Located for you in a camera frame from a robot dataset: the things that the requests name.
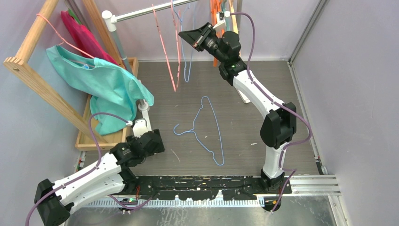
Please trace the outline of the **orange plastic hanger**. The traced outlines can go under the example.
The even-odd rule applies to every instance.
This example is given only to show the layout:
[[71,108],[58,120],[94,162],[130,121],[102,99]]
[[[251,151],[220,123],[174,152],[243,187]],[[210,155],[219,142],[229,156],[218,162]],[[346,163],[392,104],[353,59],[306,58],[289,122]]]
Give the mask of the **orange plastic hanger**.
[[[217,12],[222,11],[222,10],[221,10],[221,2],[222,2],[222,0],[216,0],[215,2],[216,2],[216,5],[217,5]],[[217,34],[219,37],[221,37],[223,33],[224,33],[224,31],[216,32],[216,34]]]
[[215,25],[217,23],[216,13],[217,13],[217,5],[215,0],[210,0],[210,14],[211,14],[211,23]]

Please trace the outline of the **teal plastic hanger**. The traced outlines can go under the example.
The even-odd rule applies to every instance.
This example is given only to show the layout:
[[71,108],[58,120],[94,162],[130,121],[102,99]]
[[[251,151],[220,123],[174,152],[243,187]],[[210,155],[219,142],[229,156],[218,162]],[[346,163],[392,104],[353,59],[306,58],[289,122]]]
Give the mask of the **teal plastic hanger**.
[[[221,10],[222,12],[226,12],[227,11],[227,0],[222,0],[221,2]],[[229,22],[229,18],[225,16],[225,23],[226,23],[226,30],[230,31],[230,22]]]

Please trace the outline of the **beige plastic hanger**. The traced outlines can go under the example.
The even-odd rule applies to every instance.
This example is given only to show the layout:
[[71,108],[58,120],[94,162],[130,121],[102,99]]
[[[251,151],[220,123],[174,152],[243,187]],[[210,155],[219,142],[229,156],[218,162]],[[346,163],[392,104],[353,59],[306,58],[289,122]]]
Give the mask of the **beige plastic hanger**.
[[229,2],[230,13],[231,13],[231,22],[232,22],[232,29],[231,30],[238,34],[239,30],[238,30],[237,19],[236,19],[236,16],[233,15],[233,13],[235,13],[234,1],[233,0],[228,0],[228,2]]

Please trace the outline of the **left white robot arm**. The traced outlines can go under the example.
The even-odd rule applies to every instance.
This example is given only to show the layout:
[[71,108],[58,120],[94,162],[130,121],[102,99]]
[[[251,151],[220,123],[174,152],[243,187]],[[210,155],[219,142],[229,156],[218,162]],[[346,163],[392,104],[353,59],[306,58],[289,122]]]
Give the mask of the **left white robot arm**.
[[160,130],[129,136],[100,160],[66,178],[41,181],[34,203],[46,226],[59,226],[81,207],[104,196],[136,191],[139,181],[131,171],[146,158],[165,151]]

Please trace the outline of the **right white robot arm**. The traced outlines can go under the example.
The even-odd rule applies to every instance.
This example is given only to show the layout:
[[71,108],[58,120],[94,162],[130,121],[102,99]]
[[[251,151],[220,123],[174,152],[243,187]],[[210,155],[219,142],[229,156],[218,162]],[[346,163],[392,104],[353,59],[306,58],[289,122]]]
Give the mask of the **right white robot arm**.
[[199,29],[182,31],[178,36],[196,51],[207,51],[219,61],[221,77],[242,92],[263,117],[260,137],[266,145],[265,163],[260,183],[266,193],[275,192],[283,183],[283,148],[296,133],[296,106],[274,97],[254,76],[240,57],[239,35],[233,31],[221,37],[213,25],[206,23]]

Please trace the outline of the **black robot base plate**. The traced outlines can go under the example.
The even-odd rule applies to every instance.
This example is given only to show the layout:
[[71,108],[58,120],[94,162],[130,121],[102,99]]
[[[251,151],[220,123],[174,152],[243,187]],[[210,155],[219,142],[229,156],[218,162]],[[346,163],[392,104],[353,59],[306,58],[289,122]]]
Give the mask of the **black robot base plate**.
[[266,211],[278,210],[281,194],[291,194],[289,178],[279,176],[268,180],[260,176],[138,176],[126,183],[117,195],[131,195],[136,200],[153,201],[254,201],[262,195],[261,206]]

